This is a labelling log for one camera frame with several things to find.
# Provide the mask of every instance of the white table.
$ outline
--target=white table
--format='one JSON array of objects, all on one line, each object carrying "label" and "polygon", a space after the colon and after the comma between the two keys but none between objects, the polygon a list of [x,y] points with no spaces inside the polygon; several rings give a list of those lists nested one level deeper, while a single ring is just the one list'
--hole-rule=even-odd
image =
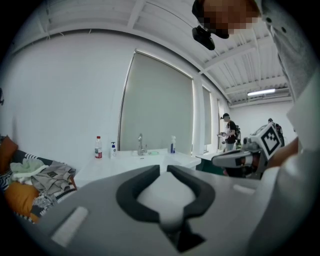
[{"label": "white table", "polygon": [[118,151],[117,156],[113,159],[109,158],[107,152],[103,152],[100,159],[96,159],[93,156],[75,175],[74,182],[77,187],[81,188],[90,182],[141,167],[160,165],[160,172],[164,173],[167,171],[168,165],[183,166],[195,170],[196,166],[201,163],[201,159],[197,157],[180,152],[170,154],[167,149],[154,149],[148,152],[158,152],[158,154],[138,155],[137,151]]}]

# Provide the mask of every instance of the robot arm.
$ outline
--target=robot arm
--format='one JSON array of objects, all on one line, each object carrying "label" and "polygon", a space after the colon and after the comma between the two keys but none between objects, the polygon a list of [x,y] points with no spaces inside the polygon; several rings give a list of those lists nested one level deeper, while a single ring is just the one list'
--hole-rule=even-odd
[{"label": "robot arm", "polygon": [[260,127],[250,138],[243,139],[240,150],[229,151],[212,158],[215,166],[237,173],[237,177],[260,179],[267,163],[281,147],[278,133],[272,123]]}]

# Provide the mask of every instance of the water bottle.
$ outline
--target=water bottle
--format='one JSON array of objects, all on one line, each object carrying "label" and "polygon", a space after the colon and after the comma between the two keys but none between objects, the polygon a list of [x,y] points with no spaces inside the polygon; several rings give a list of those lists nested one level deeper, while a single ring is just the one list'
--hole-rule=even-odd
[{"label": "water bottle", "polygon": [[102,142],[100,136],[96,137],[94,155],[95,158],[102,158]]}]

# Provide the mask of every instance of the orange pillow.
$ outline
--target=orange pillow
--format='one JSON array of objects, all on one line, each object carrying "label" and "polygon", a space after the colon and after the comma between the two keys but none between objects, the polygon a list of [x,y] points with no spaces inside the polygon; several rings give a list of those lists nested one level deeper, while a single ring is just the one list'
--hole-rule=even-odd
[{"label": "orange pillow", "polygon": [[10,166],[10,161],[14,156],[18,145],[8,136],[5,137],[0,145],[0,175],[4,174]]},{"label": "orange pillow", "polygon": [[27,217],[30,217],[32,202],[38,196],[39,191],[34,186],[17,181],[11,183],[4,192],[4,198],[10,209]]}]

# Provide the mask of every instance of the white sink counter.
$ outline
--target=white sink counter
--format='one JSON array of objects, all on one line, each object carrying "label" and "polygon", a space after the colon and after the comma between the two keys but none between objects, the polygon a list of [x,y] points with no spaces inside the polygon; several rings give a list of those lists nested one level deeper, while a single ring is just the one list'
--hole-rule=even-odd
[{"label": "white sink counter", "polygon": [[[158,152],[157,155],[149,155],[149,152]],[[103,152],[101,159],[92,159],[76,174],[74,182],[77,187],[118,175],[141,167],[160,165],[160,172],[167,171],[168,165],[183,166],[194,169],[201,163],[201,159],[192,157],[180,152],[168,153],[167,149],[149,150],[147,154],[138,155],[137,151],[118,151],[115,158],[110,159],[106,152]]]}]

